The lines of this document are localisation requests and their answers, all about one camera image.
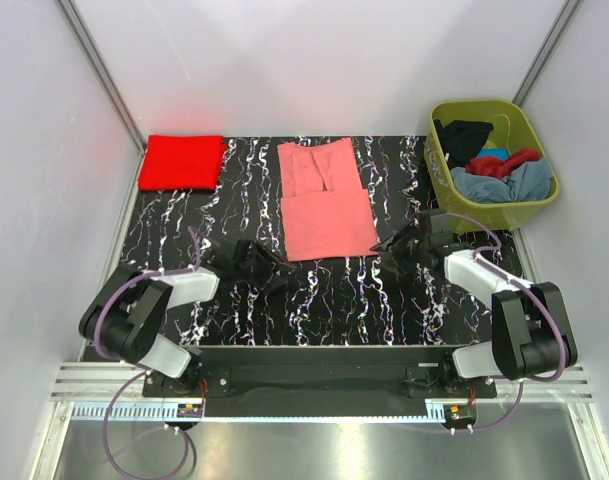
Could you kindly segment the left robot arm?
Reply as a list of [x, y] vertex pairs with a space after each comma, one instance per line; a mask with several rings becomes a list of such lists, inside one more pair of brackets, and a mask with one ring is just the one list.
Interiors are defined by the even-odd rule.
[[293, 266], [257, 241], [195, 246], [192, 264], [176, 270], [119, 266], [82, 315], [78, 331], [103, 358], [143, 368], [173, 396], [189, 396], [204, 385], [200, 355], [161, 333], [166, 313], [179, 306], [207, 303], [222, 286], [246, 283], [272, 294], [287, 284]]

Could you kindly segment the pink t shirt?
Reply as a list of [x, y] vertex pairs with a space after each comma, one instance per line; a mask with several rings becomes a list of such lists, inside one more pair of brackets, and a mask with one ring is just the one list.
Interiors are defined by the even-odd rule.
[[291, 262], [366, 257], [378, 243], [349, 138], [278, 147], [285, 251]]

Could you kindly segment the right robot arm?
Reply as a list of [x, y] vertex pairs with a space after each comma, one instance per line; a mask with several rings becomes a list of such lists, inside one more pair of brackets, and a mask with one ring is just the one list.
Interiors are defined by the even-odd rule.
[[562, 292], [551, 282], [533, 283], [484, 257], [484, 248], [459, 242], [455, 215], [423, 210], [373, 246], [385, 268], [398, 276], [421, 266], [468, 292], [491, 312], [489, 341], [459, 347], [440, 361], [430, 387], [460, 396], [475, 384], [507, 380], [554, 382], [576, 365], [578, 350]]

